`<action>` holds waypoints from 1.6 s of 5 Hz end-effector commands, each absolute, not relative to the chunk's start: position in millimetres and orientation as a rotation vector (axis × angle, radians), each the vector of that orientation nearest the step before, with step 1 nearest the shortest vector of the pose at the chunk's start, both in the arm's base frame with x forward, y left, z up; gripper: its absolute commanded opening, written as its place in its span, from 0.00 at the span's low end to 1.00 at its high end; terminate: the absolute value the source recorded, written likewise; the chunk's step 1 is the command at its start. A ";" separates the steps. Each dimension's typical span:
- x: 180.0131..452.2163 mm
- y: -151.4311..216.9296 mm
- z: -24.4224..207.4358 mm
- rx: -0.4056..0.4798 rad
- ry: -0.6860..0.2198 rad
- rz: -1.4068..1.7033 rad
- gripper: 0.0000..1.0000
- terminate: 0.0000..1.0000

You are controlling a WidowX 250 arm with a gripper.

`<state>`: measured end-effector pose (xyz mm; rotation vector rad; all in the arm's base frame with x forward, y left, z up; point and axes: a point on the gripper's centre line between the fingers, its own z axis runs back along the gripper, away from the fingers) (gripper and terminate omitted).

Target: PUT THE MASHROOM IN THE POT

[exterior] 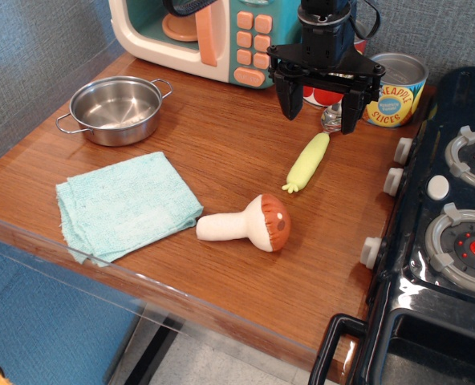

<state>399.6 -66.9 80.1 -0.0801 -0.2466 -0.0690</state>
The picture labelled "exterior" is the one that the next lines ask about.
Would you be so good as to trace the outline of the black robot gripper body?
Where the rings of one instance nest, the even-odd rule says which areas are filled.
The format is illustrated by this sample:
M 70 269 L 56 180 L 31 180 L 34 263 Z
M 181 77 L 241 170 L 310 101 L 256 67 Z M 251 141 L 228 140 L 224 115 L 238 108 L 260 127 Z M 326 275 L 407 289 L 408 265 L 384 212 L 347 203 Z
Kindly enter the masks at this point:
M 301 1 L 299 43 L 272 45 L 270 77 L 279 95 L 294 95 L 305 86 L 348 93 L 357 87 L 369 95 L 380 93 L 382 65 L 363 57 L 355 40 L 369 40 L 378 32 L 381 14 L 374 1 L 367 1 L 376 14 L 371 29 L 358 28 L 356 1 Z

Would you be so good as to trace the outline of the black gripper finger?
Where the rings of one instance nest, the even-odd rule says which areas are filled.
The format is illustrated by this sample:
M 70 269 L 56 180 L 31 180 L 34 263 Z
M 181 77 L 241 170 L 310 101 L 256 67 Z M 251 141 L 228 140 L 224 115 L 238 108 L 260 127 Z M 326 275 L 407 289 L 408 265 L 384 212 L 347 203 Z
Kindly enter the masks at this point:
M 362 117 L 367 105 L 368 97 L 366 91 L 360 90 L 351 90 L 344 94 L 341 101 L 341 132 L 344 135 L 351 134 L 355 130 L 357 121 Z
M 283 115 L 294 120 L 302 109 L 303 85 L 296 79 L 277 73 L 274 84 Z

